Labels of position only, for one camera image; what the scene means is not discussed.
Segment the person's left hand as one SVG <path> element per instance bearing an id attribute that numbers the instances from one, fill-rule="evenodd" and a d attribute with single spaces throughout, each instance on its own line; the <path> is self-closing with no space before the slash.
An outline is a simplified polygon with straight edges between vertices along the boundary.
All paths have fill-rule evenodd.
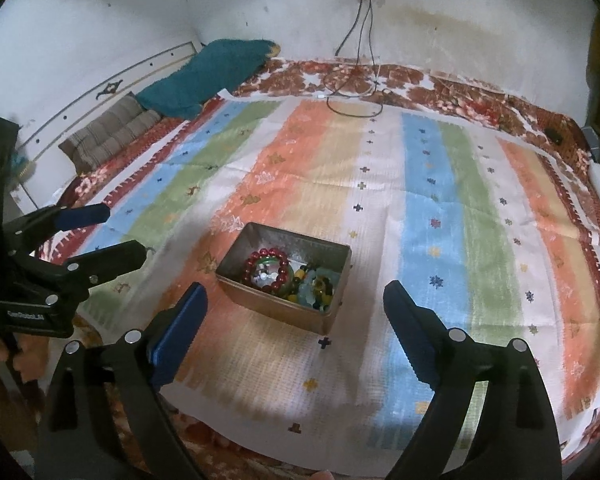
<path id="1" fill-rule="evenodd" d="M 43 379 L 50 362 L 50 338 L 20 334 L 8 344 L 0 337 L 0 426 L 38 426 L 43 408 L 43 393 L 38 382 Z M 15 376 L 27 390 L 11 392 L 1 378 L 1 368 L 12 366 Z"/>

